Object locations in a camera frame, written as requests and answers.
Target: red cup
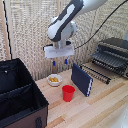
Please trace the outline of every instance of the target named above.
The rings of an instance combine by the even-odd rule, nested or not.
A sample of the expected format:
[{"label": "red cup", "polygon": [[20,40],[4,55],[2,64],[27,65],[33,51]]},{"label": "red cup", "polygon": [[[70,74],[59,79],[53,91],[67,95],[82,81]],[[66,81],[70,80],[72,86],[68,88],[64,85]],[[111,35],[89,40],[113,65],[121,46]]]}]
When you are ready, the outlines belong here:
[{"label": "red cup", "polygon": [[70,102],[75,92],[75,88],[70,85],[65,85],[62,87],[62,90],[63,90],[63,100],[66,102]]}]

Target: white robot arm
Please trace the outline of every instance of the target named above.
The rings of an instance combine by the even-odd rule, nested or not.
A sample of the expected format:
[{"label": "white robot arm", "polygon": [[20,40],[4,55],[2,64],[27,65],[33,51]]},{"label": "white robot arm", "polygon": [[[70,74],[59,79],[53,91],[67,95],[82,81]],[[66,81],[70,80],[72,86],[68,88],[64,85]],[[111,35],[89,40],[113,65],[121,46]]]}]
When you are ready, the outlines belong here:
[{"label": "white robot arm", "polygon": [[55,58],[62,56],[74,55],[74,47],[70,37],[74,36],[77,31],[75,22],[72,19],[77,16],[96,10],[107,0],[71,0],[62,13],[52,19],[48,28],[48,37],[53,41],[53,46],[44,47],[46,58]]}]

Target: table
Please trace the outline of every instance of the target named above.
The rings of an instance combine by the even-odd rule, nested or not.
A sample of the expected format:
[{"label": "table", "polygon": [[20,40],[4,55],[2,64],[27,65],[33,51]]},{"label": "table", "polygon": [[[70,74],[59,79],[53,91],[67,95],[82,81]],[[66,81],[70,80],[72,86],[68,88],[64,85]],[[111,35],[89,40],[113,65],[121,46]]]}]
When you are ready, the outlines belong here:
[{"label": "table", "polygon": [[[59,73],[62,84],[51,87],[47,79],[36,81],[49,102],[46,128],[109,128],[128,102],[128,79],[112,79],[109,85],[93,78],[89,97],[71,81],[72,70]],[[71,102],[62,98],[62,87],[72,85],[76,91]]]}]

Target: black box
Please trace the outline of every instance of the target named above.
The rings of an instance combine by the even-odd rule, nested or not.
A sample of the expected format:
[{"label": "black box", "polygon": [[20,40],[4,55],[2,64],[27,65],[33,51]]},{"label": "black box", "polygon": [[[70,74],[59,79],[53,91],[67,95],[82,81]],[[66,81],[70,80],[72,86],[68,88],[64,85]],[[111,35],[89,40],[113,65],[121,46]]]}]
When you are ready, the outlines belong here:
[{"label": "black box", "polygon": [[0,128],[45,128],[48,105],[20,59],[0,62]]}]

